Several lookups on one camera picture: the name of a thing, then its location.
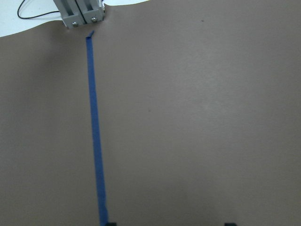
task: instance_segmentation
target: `black wire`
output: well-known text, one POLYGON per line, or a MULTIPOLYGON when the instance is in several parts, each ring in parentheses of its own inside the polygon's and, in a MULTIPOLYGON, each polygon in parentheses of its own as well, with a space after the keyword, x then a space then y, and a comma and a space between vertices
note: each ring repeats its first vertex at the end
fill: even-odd
POLYGON ((26 20, 26 19, 33 19, 33 18, 37 18, 37 17, 40 17, 40 16, 44 16, 44 15, 50 14, 50 13, 59 13, 59 12, 60 12, 60 11, 52 11, 52 12, 43 13, 43 14, 40 14, 40 15, 37 15, 37 16, 21 17, 19 11, 20 11, 20 8, 21 8, 21 6, 23 5, 24 2, 25 2, 25 0, 23 0, 23 1, 21 2, 20 6, 19 6, 19 8, 18 8, 18 11, 17 11, 17 15, 18 15, 18 17, 19 17, 20 19, 24 19, 24 20, 26 20))

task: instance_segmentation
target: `bolt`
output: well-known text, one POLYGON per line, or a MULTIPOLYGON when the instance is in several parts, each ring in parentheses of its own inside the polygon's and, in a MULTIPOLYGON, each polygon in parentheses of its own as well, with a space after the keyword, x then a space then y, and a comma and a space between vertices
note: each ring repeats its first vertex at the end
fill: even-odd
POLYGON ((77 23, 76 21, 73 21, 73 22, 72 22, 72 26, 73 26, 73 27, 78 27, 78 26, 79 26, 79 23, 77 23))
POLYGON ((92 18, 91 18, 91 21, 92 21, 93 23, 96 23, 96 22, 97 22, 97 17, 95 17, 95 16, 92 17, 92 18))

